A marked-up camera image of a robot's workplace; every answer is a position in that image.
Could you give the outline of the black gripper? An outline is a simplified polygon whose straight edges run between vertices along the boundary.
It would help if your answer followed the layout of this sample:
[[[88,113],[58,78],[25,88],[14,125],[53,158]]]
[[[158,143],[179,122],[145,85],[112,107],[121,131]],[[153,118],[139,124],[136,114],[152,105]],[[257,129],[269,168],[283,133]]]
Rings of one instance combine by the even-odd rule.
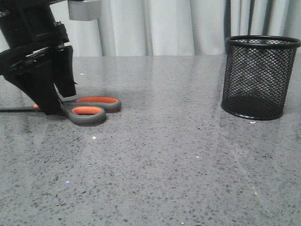
[[[69,42],[65,26],[54,19],[50,5],[58,0],[2,0],[0,30],[9,46],[0,54],[0,73],[25,60],[34,51]],[[32,64],[4,75],[30,97],[46,115],[57,114],[61,104],[55,86],[63,97],[76,95],[72,70],[72,46],[53,50],[50,60]]]

